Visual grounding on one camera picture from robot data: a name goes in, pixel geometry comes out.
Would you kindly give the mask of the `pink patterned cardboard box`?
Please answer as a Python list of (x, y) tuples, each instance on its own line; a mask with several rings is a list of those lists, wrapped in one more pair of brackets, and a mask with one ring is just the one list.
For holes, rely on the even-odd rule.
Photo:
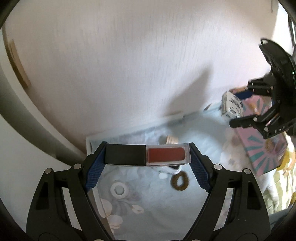
[[(243, 104), (243, 116), (264, 114), (271, 107), (271, 98), (266, 96), (252, 95), (248, 99), (241, 99)], [(251, 162), (256, 176), (268, 173), (282, 163), (282, 158), (287, 149), (287, 140), (283, 133), (264, 139), (253, 127), (236, 128), (246, 154)]]

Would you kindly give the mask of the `green striped floral blanket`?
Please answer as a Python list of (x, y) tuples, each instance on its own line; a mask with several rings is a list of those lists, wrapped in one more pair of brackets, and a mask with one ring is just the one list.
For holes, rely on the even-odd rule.
[(295, 204), (295, 146), (292, 137), (285, 136), (287, 149), (263, 193), (269, 215), (288, 209)]

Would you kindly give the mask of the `white door frame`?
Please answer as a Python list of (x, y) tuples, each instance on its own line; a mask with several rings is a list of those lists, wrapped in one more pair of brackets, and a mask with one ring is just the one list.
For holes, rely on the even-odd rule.
[(1, 32), (1, 115), (29, 143), (66, 163), (82, 163), (86, 155), (43, 116), (21, 86)]

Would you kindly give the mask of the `beige round wooden container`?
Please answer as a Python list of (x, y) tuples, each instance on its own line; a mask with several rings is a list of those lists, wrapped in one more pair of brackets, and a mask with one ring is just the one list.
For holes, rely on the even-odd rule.
[(166, 145), (173, 145), (173, 144), (178, 144), (178, 138), (174, 136), (167, 136), (166, 137)]

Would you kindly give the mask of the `floral blue table mat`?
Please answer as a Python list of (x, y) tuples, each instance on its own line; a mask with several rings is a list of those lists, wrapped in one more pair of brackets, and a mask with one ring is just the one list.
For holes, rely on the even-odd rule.
[[(194, 113), (165, 125), (105, 140), (91, 140), (92, 153), (100, 144), (166, 145), (166, 137), (178, 138), (178, 145), (194, 143), (213, 164), (230, 171), (249, 169), (249, 163), (221, 159), (230, 141), (229, 128), (218, 110)], [(99, 217), (105, 221), (108, 240), (189, 240), (188, 232), (208, 196), (200, 187), (189, 164), (168, 175), (155, 166), (105, 166), (91, 188)]]

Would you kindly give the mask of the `white printed tissue pack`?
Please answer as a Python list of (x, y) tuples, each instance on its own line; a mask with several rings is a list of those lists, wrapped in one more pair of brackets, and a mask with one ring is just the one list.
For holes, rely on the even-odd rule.
[(229, 91), (224, 92), (221, 102), (221, 116), (229, 121), (234, 118), (243, 117), (243, 112), (241, 99)]

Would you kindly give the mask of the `red lip gloss tube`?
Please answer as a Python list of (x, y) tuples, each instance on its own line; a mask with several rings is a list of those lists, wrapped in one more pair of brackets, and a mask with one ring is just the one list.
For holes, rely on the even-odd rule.
[(180, 166), (191, 162), (189, 144), (108, 144), (105, 163), (118, 166)]

